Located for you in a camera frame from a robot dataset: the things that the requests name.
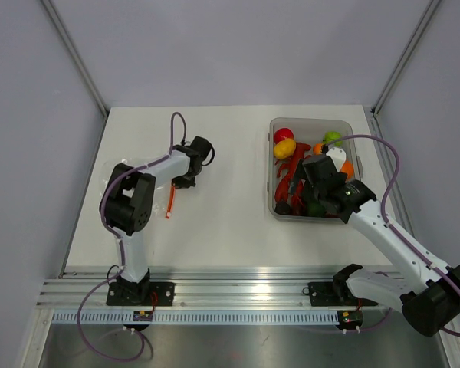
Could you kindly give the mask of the yellow toy potato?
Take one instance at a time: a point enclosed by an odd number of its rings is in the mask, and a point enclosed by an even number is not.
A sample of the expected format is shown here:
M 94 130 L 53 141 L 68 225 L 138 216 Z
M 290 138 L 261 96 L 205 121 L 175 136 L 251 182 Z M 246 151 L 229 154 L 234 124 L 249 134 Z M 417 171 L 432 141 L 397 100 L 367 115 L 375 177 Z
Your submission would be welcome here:
M 287 138 L 274 146 L 274 157 L 279 160 L 287 159 L 294 154 L 295 150 L 296 142 L 291 138 Z

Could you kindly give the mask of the red toy tomato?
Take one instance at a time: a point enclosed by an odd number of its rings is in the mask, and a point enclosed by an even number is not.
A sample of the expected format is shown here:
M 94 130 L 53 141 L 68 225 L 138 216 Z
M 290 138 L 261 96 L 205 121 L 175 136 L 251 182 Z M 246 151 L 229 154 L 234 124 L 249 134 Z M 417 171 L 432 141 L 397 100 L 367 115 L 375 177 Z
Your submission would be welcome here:
M 286 139 L 294 140 L 294 134 L 291 129 L 287 127 L 283 127 L 283 128 L 277 129 L 274 132 L 273 141 L 275 144 L 278 144 L 281 141 L 286 140 Z

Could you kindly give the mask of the clear zip top bag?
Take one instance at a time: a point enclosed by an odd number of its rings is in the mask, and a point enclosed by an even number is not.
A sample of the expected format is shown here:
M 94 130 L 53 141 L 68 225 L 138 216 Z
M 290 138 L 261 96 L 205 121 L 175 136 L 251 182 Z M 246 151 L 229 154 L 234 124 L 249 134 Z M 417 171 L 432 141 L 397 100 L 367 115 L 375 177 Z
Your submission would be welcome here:
M 152 157 L 149 159 L 142 159 L 140 157 L 115 157 L 114 159 L 109 159 L 103 162 L 100 166 L 100 174 L 98 181 L 98 189 L 100 197 L 103 197 L 106 188 L 108 187 L 108 182 L 110 180 L 110 176 L 113 172 L 115 165 L 118 163 L 123 163 L 128 166 L 138 167 L 145 163 L 151 163 L 155 161 L 156 158 Z M 166 182 L 165 184 L 156 184 L 156 188 L 154 190 L 153 196 L 153 204 L 152 204 L 152 217 L 164 219 L 166 217 L 167 206 L 169 204 L 170 199 L 170 188 L 171 183 Z

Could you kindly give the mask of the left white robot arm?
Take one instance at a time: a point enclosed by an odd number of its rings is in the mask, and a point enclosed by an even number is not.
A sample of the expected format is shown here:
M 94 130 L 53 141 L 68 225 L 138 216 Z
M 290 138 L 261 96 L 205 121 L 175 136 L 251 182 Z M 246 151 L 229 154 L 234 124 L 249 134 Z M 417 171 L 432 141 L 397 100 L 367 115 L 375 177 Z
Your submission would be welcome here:
M 175 284 L 153 281 L 146 260 L 143 230 L 153 211 L 156 189 L 170 184 L 190 189 L 202 168 L 212 163 L 213 145 L 196 136 L 190 143 L 174 146 L 167 155 L 139 167 L 117 164 L 100 204 L 103 225 L 119 246 L 119 268 L 107 275 L 107 305 L 114 307 L 169 307 Z

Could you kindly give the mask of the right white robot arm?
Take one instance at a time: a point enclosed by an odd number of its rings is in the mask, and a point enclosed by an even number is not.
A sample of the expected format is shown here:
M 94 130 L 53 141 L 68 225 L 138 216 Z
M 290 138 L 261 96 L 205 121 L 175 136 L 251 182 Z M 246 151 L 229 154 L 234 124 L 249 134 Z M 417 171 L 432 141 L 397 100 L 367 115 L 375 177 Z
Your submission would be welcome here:
M 389 259 L 402 275 L 394 280 L 351 265 L 333 284 L 342 304 L 368 299 L 400 312 L 421 335 L 431 337 L 460 314 L 460 265 L 450 266 L 422 246 L 385 211 L 360 180 L 348 180 L 328 155 L 301 160 L 295 176 L 312 197 L 350 225 Z

